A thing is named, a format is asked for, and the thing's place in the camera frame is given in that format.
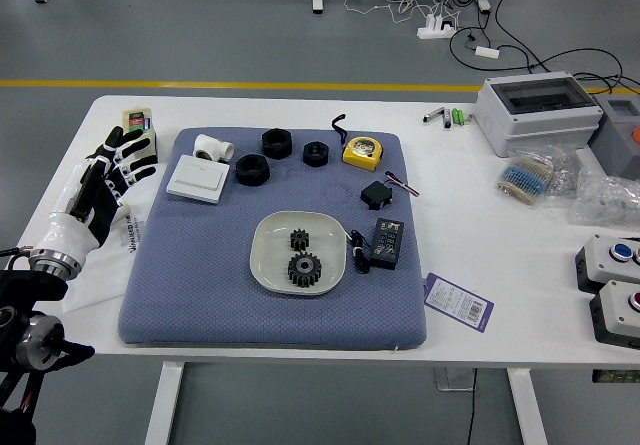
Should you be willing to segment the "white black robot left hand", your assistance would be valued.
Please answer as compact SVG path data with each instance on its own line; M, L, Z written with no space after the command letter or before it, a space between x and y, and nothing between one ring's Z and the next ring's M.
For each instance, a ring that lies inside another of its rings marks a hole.
M153 175L157 163L154 132L114 127L72 169L49 214L49 229L30 253L30 267L75 277L112 224L127 214L124 194Z

